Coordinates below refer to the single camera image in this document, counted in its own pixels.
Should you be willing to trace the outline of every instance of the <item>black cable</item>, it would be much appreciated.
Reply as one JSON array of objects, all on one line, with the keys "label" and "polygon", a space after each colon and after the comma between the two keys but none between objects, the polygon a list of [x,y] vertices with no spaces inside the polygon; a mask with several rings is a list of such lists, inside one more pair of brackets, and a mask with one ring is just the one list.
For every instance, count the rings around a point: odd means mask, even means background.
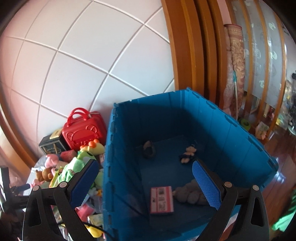
[{"label": "black cable", "polygon": [[112,241],[116,241],[115,238],[109,233],[107,232],[106,230],[102,229],[101,227],[98,227],[96,225],[93,225],[91,223],[87,223],[87,222],[82,222],[83,224],[85,224],[86,226],[89,226],[89,227],[93,227],[95,229],[98,229],[100,231],[102,231],[103,233],[105,233],[107,236],[109,236],[109,238],[111,238]]}]

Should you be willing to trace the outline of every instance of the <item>metal screw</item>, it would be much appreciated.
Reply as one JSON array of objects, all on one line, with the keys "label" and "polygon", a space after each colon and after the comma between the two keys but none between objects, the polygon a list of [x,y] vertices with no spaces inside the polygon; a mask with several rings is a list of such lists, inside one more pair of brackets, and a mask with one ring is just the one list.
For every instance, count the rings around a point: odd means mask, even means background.
[{"label": "metal screw", "polygon": [[257,185],[253,185],[253,189],[254,189],[255,191],[259,191],[259,187],[258,187]]},{"label": "metal screw", "polygon": [[33,188],[32,188],[33,191],[37,191],[38,189],[39,189],[39,186],[38,185],[33,186]]},{"label": "metal screw", "polygon": [[225,182],[224,185],[225,185],[227,188],[231,188],[231,187],[232,187],[232,183],[231,183],[231,182]]},{"label": "metal screw", "polygon": [[59,184],[59,186],[60,186],[61,188],[64,188],[65,186],[67,186],[67,183],[66,183],[66,182],[61,182],[61,183]]}]

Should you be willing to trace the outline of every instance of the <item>red handle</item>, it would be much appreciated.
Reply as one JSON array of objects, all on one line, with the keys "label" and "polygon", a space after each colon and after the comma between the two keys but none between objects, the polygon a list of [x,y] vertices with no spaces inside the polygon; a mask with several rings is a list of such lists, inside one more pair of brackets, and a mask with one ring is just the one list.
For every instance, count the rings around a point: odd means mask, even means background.
[{"label": "red handle", "polygon": [[68,122],[69,122],[69,118],[70,118],[70,123],[73,120],[73,115],[72,115],[73,113],[78,114],[78,115],[82,115],[82,116],[83,116],[83,114],[86,114],[86,115],[88,115],[89,118],[91,118],[90,112],[88,110],[86,110],[86,109],[84,109],[82,107],[78,107],[78,108],[75,108],[74,110],[72,110],[72,112],[70,113],[70,115],[68,117]]},{"label": "red handle", "polygon": [[81,115],[85,121],[89,118],[88,115],[85,113],[71,112],[71,114],[69,115],[68,120],[67,120],[67,127],[69,127],[71,125],[72,120],[74,120],[73,115]]},{"label": "red handle", "polygon": [[81,110],[84,114],[87,114],[87,115],[89,114],[89,111],[87,109],[82,108],[82,107],[75,108],[74,110],[72,110],[71,114],[77,110]]}]

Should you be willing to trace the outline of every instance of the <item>red and white card box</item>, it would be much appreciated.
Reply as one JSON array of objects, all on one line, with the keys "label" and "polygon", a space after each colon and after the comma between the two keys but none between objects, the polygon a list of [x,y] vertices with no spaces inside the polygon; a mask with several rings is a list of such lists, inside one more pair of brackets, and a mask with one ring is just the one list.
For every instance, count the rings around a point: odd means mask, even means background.
[{"label": "red and white card box", "polygon": [[172,187],[155,187],[150,190],[150,214],[174,212]]}]

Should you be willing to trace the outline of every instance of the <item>blue gripper pad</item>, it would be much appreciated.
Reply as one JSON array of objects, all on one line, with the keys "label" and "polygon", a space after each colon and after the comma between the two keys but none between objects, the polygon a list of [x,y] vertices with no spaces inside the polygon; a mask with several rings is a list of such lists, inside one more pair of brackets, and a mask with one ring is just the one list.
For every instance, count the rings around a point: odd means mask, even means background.
[{"label": "blue gripper pad", "polygon": [[209,205],[218,210],[221,205],[221,193],[198,161],[193,162],[192,173]]},{"label": "blue gripper pad", "polygon": [[91,185],[99,173],[99,164],[96,160],[94,160],[89,167],[85,166],[81,171],[83,171],[84,174],[80,177],[71,191],[70,205],[73,209],[81,206],[84,201]]}]

